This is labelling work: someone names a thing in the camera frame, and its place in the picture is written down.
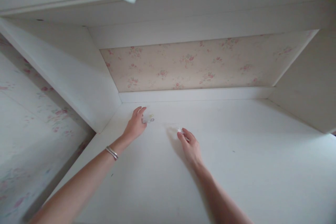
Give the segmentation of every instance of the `pink floral pattern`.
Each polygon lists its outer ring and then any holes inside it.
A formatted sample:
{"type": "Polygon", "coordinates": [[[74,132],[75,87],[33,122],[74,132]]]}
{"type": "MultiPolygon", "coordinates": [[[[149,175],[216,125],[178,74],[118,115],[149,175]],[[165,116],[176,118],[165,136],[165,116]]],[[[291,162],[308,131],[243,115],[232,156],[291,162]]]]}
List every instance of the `pink floral pattern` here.
{"type": "Polygon", "coordinates": [[[184,89],[184,86],[183,84],[179,83],[179,82],[176,82],[174,87],[173,87],[174,90],[178,90],[178,89],[184,89]]]}
{"type": "Polygon", "coordinates": [[[197,56],[197,54],[195,55],[191,55],[191,54],[187,54],[187,55],[183,55],[180,59],[180,63],[182,65],[184,65],[184,68],[188,68],[188,66],[193,66],[194,65],[194,59],[197,56]]]}
{"type": "Polygon", "coordinates": [[[242,67],[240,68],[240,70],[241,70],[242,72],[248,72],[248,71],[251,70],[251,68],[252,68],[252,65],[251,65],[251,64],[245,64],[244,66],[242,66],[242,67]]]}
{"type": "Polygon", "coordinates": [[[293,51],[293,48],[290,46],[286,46],[285,48],[281,48],[273,53],[273,56],[275,57],[275,61],[278,61],[278,59],[282,56],[287,56],[291,51],[293,51]]]}
{"type": "Polygon", "coordinates": [[[0,223],[20,223],[94,132],[1,35],[0,95],[8,120],[0,132],[10,139],[0,148],[0,223]]]}
{"type": "Polygon", "coordinates": [[[160,72],[156,74],[157,77],[161,77],[162,80],[164,80],[168,75],[168,72],[166,70],[161,69],[160,72]]]}
{"type": "Polygon", "coordinates": [[[223,50],[231,50],[233,47],[238,44],[239,38],[227,38],[221,43],[221,47],[223,50]]]}
{"type": "Polygon", "coordinates": [[[202,76],[202,80],[199,82],[200,84],[203,84],[205,82],[210,82],[215,77],[215,74],[212,72],[208,72],[202,76]]]}
{"type": "Polygon", "coordinates": [[[100,51],[114,66],[109,70],[120,92],[271,86],[314,34],[299,31],[100,51]]]}
{"type": "Polygon", "coordinates": [[[140,47],[131,47],[130,50],[128,51],[128,54],[133,58],[141,58],[141,52],[142,48],[140,47]]]}

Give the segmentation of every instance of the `small object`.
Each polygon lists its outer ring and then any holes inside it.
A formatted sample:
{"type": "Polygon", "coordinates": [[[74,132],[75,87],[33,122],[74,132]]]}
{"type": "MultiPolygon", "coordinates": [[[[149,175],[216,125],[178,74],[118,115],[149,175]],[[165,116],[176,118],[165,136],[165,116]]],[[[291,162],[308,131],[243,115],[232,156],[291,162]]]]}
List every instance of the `small object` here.
{"type": "Polygon", "coordinates": [[[150,114],[149,111],[145,110],[143,118],[142,118],[142,123],[150,123],[154,121],[154,115],[150,114]]]}
{"type": "Polygon", "coordinates": [[[112,150],[112,148],[109,145],[106,146],[105,150],[107,150],[114,157],[116,161],[118,160],[118,155],[114,152],[114,150],[112,150]]]}
{"type": "Polygon", "coordinates": [[[181,132],[181,133],[184,135],[184,138],[185,138],[188,142],[190,142],[189,138],[187,138],[187,137],[185,136],[185,133],[183,132],[183,130],[182,130],[180,127],[177,129],[177,132],[181,132]]]}

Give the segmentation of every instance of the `silver bracelet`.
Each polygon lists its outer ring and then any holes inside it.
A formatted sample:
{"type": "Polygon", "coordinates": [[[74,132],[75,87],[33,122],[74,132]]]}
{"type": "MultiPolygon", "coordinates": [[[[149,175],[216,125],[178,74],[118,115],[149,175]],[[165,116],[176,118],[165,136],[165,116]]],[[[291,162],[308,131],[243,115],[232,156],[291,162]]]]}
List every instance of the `silver bracelet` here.
{"type": "Polygon", "coordinates": [[[115,153],[114,150],[112,150],[112,148],[110,146],[106,146],[106,149],[113,157],[115,160],[118,160],[118,155],[115,153]]]}

